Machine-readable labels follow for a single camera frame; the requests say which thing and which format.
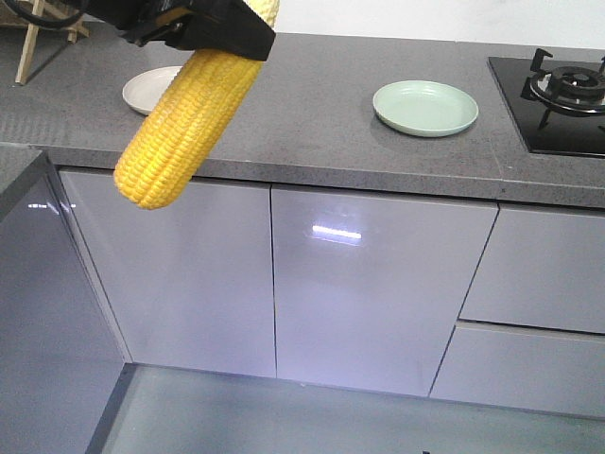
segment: white plate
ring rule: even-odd
[[[136,112],[149,115],[180,69],[167,66],[139,74],[124,85],[122,97]]]
[[[376,92],[373,106],[390,127],[421,137],[467,129],[479,115],[474,99],[458,88],[427,80],[391,83]]]

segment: kitchen counter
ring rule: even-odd
[[[146,70],[182,64],[188,53],[157,43],[139,49],[110,26],[90,28],[91,39],[69,46],[60,34],[42,33],[34,67],[44,68],[24,87],[12,84],[23,30],[0,29],[1,142],[45,150],[58,166],[113,168],[143,120],[122,100],[123,85]],[[605,208],[605,160],[529,154],[510,118],[487,58],[530,58],[533,50],[279,34],[197,175]],[[549,50],[560,60],[602,57],[597,50]],[[457,86],[475,98],[479,118],[438,139],[392,131],[374,115],[372,96],[403,79]]]
[[[39,149],[0,145],[0,220],[36,183],[48,167]]]

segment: gray floor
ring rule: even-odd
[[[104,454],[603,454],[605,422],[139,366]]]

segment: glossy cabinet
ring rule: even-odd
[[[605,333],[605,215],[504,205],[461,317]]]
[[[271,192],[277,376],[428,395],[491,203]]]
[[[61,179],[134,362],[275,376],[266,185],[192,182],[166,208]]]
[[[0,452],[81,454],[123,366],[44,177],[0,222]]]
[[[602,337],[461,323],[431,397],[605,417],[603,377]]]

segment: yellow corn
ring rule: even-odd
[[[248,0],[270,26],[279,0]],[[262,64],[215,49],[193,53],[115,167],[118,190],[142,208],[167,206],[206,159]]]

